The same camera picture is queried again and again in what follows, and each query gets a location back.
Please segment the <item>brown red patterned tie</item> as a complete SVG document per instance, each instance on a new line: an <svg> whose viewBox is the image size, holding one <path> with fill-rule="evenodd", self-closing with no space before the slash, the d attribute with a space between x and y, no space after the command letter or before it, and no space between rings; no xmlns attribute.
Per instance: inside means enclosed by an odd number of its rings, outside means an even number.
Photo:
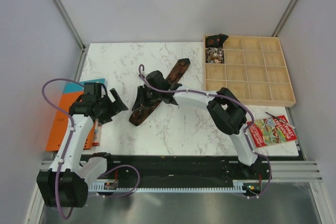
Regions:
<svg viewBox="0 0 336 224"><path fill-rule="evenodd" d="M183 74L187 71L190 63L191 62L188 58L179 59L172 68L171 72L167 75L165 80L167 80L170 84L178 83L178 81L182 78ZM160 103L161 102L157 102L154 107L151 107L149 109L132 111L129 122L134 126L139 126L151 115L151 113L160 105Z"/></svg>

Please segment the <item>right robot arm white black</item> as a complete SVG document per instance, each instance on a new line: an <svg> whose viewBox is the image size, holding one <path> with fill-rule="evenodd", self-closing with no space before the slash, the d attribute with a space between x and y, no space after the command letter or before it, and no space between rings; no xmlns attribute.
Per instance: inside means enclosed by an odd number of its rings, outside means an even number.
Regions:
<svg viewBox="0 0 336 224"><path fill-rule="evenodd" d="M251 179L259 173L260 156L253 151L246 135L246 114L250 112L228 88L215 92L193 90L180 83L169 83L160 71L153 71L146 76L140 69L139 77L144 85L138 87L132 107L129 121L133 125L142 124L161 102L205 110L216 127L228 135L234 144L241 174Z"/></svg>

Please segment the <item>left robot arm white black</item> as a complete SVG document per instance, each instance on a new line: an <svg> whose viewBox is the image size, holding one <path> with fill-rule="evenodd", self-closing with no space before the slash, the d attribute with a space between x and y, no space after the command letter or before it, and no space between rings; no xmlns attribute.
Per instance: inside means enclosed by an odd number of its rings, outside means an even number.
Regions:
<svg viewBox="0 0 336 224"><path fill-rule="evenodd" d="M80 166L87 136L95 122L106 124L113 116L128 110L116 89L110 89L114 101L102 94L105 89L101 83L86 82L83 94L69 107L71 118L60 149L49 169L37 176L37 185L48 207L83 207L92 183L100 175L111 178L115 173L115 165L107 161L107 153L93 154L84 167Z"/></svg>

